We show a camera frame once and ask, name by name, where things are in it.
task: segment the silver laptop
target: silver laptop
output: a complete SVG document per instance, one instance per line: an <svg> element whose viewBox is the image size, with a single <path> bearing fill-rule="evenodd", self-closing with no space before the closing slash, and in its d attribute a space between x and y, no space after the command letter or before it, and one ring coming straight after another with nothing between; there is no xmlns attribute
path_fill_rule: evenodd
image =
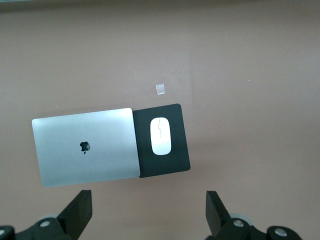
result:
<svg viewBox="0 0 320 240"><path fill-rule="evenodd" d="M45 187L140 176L130 108L32 120Z"/></svg>

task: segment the black bracket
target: black bracket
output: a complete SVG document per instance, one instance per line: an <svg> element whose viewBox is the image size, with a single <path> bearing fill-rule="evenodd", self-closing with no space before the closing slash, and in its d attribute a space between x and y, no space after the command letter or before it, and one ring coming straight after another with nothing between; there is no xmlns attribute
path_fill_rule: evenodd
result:
<svg viewBox="0 0 320 240"><path fill-rule="evenodd" d="M271 226L263 233L243 219L231 218L216 191L206 192L205 216L212 234L206 240L302 240L284 226Z"/></svg>
<svg viewBox="0 0 320 240"><path fill-rule="evenodd" d="M0 226L0 240L77 240L91 217L91 191L82 190L57 218L42 219L19 233L12 226Z"/></svg>

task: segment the computer mouse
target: computer mouse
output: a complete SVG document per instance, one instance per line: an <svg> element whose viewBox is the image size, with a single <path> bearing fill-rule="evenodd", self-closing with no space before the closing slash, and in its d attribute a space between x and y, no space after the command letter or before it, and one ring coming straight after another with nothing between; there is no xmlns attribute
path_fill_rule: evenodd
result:
<svg viewBox="0 0 320 240"><path fill-rule="evenodd" d="M156 117L150 123L152 151L156 155L167 155L171 152L170 124L165 117Z"/></svg>

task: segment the brown surface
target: brown surface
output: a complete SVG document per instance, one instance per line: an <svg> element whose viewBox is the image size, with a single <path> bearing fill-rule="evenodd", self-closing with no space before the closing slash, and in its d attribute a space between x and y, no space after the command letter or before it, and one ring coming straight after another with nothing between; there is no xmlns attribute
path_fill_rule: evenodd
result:
<svg viewBox="0 0 320 240"><path fill-rule="evenodd" d="M261 231L318 238L319 1L188 2L0 14L0 225L21 231L91 189L81 240L202 240L216 190ZM41 186L33 118L172 103L190 171Z"/></svg>

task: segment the metal screw head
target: metal screw head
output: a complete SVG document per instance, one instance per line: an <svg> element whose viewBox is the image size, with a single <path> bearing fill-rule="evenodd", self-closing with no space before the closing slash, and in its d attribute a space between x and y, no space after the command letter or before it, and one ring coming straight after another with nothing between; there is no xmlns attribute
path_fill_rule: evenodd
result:
<svg viewBox="0 0 320 240"><path fill-rule="evenodd" d="M49 221L44 221L44 222L40 223L40 227L42 227L42 228L47 227L49 225L50 225Z"/></svg>
<svg viewBox="0 0 320 240"><path fill-rule="evenodd" d="M275 234L279 235L280 237L286 237L288 236L288 234L286 233L285 230L283 230L282 228L276 228L274 230Z"/></svg>
<svg viewBox="0 0 320 240"><path fill-rule="evenodd" d="M244 226L244 223L242 221L238 220L238 219L234 220L233 224L238 228L242 228Z"/></svg>

